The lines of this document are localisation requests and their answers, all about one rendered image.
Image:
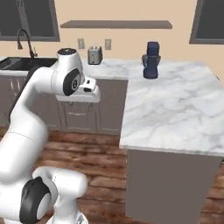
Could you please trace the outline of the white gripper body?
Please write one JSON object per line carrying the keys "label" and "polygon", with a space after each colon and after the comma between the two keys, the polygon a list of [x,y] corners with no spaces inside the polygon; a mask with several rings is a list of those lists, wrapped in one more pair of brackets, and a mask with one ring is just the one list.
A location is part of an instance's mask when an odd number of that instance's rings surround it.
{"label": "white gripper body", "polygon": [[57,95],[56,99],[60,102],[99,102],[101,91],[98,86],[94,88],[79,87],[73,94],[69,96]]}

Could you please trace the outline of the grey base cupboards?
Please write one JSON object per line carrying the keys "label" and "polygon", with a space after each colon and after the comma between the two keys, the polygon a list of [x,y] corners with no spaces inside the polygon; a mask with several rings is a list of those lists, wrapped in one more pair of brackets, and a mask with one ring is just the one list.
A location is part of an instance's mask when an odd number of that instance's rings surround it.
{"label": "grey base cupboards", "polygon": [[[9,112],[25,76],[0,75],[0,127],[9,125]],[[58,101],[52,94],[41,94],[31,111],[49,130],[119,135],[127,91],[126,80],[97,80],[99,103]]]}

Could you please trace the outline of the silver toaster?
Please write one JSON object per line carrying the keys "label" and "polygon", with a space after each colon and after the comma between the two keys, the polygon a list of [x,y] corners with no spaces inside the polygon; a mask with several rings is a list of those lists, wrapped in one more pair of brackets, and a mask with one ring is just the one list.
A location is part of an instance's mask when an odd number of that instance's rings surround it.
{"label": "silver toaster", "polygon": [[89,65],[100,65],[102,62],[102,48],[100,46],[90,46],[87,50]]}

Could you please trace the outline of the black sink basin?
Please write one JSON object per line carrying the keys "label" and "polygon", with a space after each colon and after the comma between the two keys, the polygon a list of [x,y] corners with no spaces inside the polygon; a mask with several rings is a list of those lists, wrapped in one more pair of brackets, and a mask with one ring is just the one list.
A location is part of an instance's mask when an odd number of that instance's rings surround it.
{"label": "black sink basin", "polygon": [[35,66],[51,67],[56,61],[56,58],[7,57],[0,61],[0,70],[29,71]]}

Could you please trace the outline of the dark framed window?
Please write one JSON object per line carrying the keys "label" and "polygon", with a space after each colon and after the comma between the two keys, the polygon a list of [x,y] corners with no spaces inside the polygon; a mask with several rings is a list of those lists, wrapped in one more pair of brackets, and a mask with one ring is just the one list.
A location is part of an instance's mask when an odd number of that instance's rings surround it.
{"label": "dark framed window", "polygon": [[31,41],[60,42],[54,0],[0,0],[0,41],[16,41],[21,28]]}
{"label": "dark framed window", "polygon": [[224,0],[198,0],[190,44],[224,45]]}

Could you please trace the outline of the grey kitchen island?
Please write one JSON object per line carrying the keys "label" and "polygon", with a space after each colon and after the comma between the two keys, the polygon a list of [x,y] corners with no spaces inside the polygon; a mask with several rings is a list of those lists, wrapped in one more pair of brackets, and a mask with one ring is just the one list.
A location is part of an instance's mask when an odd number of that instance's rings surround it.
{"label": "grey kitchen island", "polygon": [[152,224],[197,224],[220,157],[130,150],[126,214]]}

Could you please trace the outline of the brown wall shelf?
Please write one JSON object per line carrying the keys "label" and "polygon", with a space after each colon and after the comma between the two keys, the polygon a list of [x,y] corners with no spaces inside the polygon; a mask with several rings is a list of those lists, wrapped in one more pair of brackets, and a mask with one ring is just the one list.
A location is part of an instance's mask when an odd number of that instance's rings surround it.
{"label": "brown wall shelf", "polygon": [[168,20],[70,20],[61,28],[77,29],[171,29]]}

